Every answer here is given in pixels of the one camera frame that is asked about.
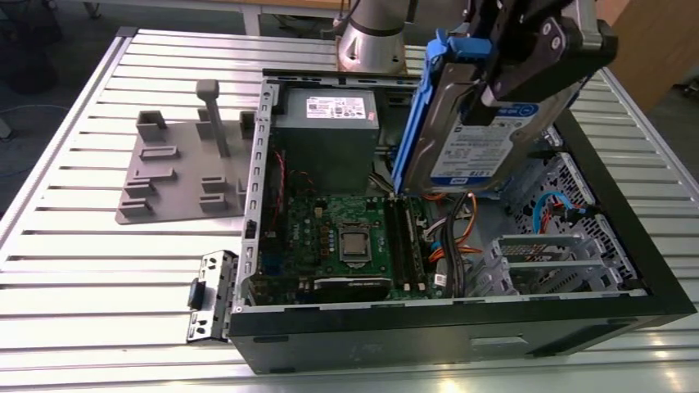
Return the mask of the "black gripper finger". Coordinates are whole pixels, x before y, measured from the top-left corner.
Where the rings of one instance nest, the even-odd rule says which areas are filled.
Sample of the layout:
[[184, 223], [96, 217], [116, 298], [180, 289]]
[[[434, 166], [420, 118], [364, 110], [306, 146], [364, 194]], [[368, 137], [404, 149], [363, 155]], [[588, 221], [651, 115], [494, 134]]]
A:
[[570, 64], [582, 55], [582, 31], [563, 11], [571, 1], [492, 1], [491, 51], [464, 104], [464, 124], [488, 125], [503, 102], [539, 103], [580, 75]]
[[466, 12], [467, 35], [487, 38], [492, 29], [492, 0], [467, 0]]

